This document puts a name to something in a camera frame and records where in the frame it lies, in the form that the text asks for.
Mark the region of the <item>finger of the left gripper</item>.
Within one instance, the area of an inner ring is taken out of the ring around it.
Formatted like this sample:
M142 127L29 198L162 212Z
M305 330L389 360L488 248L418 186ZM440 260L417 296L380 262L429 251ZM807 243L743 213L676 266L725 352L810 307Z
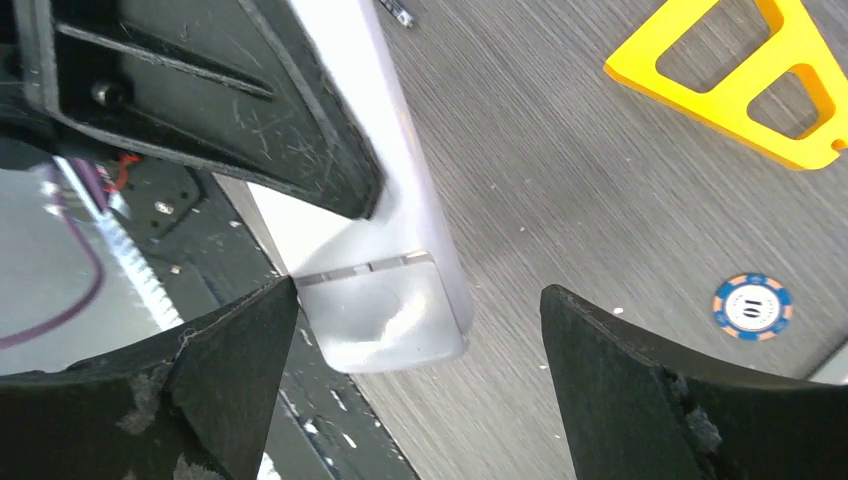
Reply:
M286 1L17 1L13 48L17 139L375 210L379 163Z

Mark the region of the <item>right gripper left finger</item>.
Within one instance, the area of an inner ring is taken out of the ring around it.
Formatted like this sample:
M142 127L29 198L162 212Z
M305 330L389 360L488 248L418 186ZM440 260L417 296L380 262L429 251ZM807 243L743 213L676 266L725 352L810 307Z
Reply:
M253 479L297 323L277 279L65 370L1 379L5 479Z

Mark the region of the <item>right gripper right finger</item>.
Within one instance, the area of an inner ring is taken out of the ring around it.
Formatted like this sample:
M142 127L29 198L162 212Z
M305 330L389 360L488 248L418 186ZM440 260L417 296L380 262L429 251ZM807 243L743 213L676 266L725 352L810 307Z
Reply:
M843 479L847 389L728 363L570 290L540 297L580 479Z

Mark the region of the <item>small white battery lid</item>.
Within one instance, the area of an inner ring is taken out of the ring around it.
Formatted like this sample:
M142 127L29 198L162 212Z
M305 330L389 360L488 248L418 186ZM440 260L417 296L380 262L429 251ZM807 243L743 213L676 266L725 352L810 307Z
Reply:
M338 372L406 370L468 349L469 315L455 309L426 251L302 276L295 285L319 350Z

